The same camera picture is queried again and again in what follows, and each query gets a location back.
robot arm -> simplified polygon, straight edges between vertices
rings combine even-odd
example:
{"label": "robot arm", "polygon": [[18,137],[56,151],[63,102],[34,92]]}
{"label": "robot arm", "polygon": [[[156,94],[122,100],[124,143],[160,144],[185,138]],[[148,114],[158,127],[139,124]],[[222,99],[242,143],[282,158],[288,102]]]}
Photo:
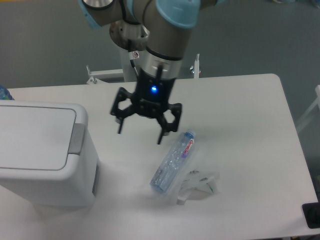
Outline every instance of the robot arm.
{"label": "robot arm", "polygon": [[[161,126],[157,142],[160,144],[163,136],[176,132],[179,127],[182,104],[169,104],[168,101],[199,10],[215,5],[217,0],[79,1],[93,26],[123,20],[129,29],[141,24],[150,32],[135,91],[130,93],[121,87],[110,114],[120,124],[118,133],[121,133],[124,119],[133,114],[156,119]],[[132,105],[119,109],[119,103],[126,99],[130,99]],[[175,117],[171,123],[164,117],[167,110]]]}

light blue joint cap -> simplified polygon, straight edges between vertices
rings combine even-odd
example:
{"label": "light blue joint cap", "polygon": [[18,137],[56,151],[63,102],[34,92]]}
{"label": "light blue joint cap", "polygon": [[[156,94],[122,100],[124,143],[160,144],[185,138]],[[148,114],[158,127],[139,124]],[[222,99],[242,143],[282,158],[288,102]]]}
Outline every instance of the light blue joint cap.
{"label": "light blue joint cap", "polygon": [[197,23],[201,0],[156,0],[155,4],[169,23],[178,28],[191,29]]}
{"label": "light blue joint cap", "polygon": [[80,5],[80,8],[86,18],[86,20],[88,21],[89,23],[89,26],[92,28],[92,29],[99,29],[101,28],[101,26],[93,19],[93,17],[89,14],[89,12],[87,11],[86,7],[84,6],[82,0],[78,0],[78,3]]}
{"label": "light blue joint cap", "polygon": [[134,19],[137,20],[134,14],[134,0],[127,0],[126,7],[129,9],[129,12],[134,17]]}

